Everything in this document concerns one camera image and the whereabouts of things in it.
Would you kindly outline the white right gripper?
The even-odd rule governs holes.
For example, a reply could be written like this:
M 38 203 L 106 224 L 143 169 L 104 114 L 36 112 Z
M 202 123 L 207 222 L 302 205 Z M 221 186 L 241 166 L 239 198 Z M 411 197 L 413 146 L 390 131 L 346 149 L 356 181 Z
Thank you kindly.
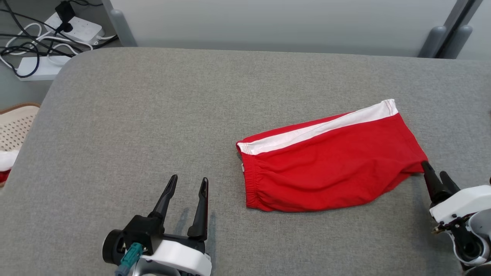
M 437 204 L 429 210 L 439 223 L 435 231 L 447 231 L 458 218 L 468 218 L 472 231 L 490 231 L 490 185 L 461 190 L 446 171 L 441 171 L 438 178 L 428 161 L 423 161 L 421 166 L 431 203 Z

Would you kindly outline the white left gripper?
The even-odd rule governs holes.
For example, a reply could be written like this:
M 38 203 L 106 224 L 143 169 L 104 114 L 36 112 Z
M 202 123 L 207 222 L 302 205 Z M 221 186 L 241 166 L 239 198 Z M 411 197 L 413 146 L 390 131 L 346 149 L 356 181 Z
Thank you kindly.
M 149 218 L 165 222 L 170 199 L 173 198 L 178 175 L 171 176 Z M 152 255 L 142 255 L 133 266 L 133 276 L 210 276 L 211 257 L 206 252 L 208 238 L 209 181 L 204 177 L 198 192 L 198 206 L 187 236 L 167 235 Z

